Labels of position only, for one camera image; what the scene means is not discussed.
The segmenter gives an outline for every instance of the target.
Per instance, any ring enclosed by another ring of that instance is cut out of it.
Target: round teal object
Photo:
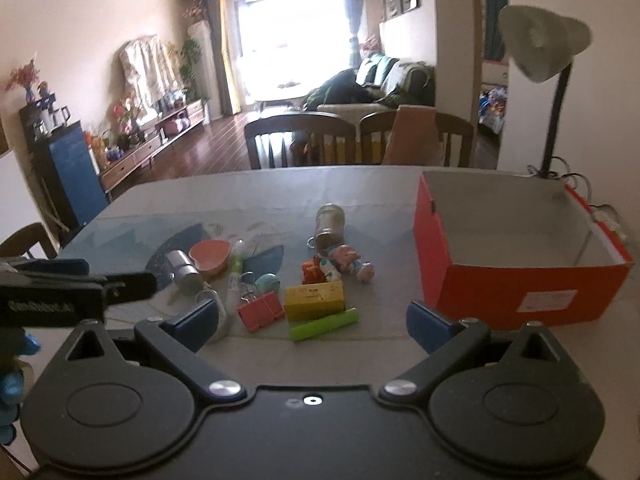
[[[280,279],[275,274],[263,274],[255,280],[254,289],[260,295],[280,290]]]

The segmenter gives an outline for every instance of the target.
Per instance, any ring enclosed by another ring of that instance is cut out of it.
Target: drawer
[[[196,101],[187,106],[187,115],[191,116],[196,112],[202,111],[202,101]]]
[[[204,110],[200,110],[199,112],[196,112],[193,115],[189,116],[189,123],[191,126],[193,126],[194,124],[199,123],[203,119],[204,119]]]
[[[160,147],[160,136],[155,136],[153,139],[148,140],[145,144],[140,146],[133,156],[136,159],[136,164],[140,164],[144,160],[147,160],[149,156]]]
[[[118,162],[115,166],[113,166],[109,171],[107,171],[103,176],[100,177],[102,182],[102,187],[105,190],[109,190],[116,186],[117,183],[124,176],[129,173],[133,168],[136,167],[136,161],[134,160],[133,155],[129,155],[123,158],[120,162]]]

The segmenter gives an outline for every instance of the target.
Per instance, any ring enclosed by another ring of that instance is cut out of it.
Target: green marker
[[[289,327],[289,336],[293,341],[302,341],[303,339],[308,339],[325,332],[331,332],[331,330],[335,330],[341,326],[355,323],[359,319],[360,314],[358,311],[355,308],[350,308],[340,314],[331,314],[330,316],[316,319],[315,321],[291,326]]]

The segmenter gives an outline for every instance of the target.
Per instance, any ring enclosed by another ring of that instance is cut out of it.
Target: flower vase
[[[36,96],[33,94],[31,86],[25,86],[24,91],[26,92],[27,104],[33,103],[36,100]]]

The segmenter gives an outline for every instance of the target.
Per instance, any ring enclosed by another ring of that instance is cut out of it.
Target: yellow box
[[[289,321],[312,321],[344,312],[342,282],[288,286],[284,311]]]

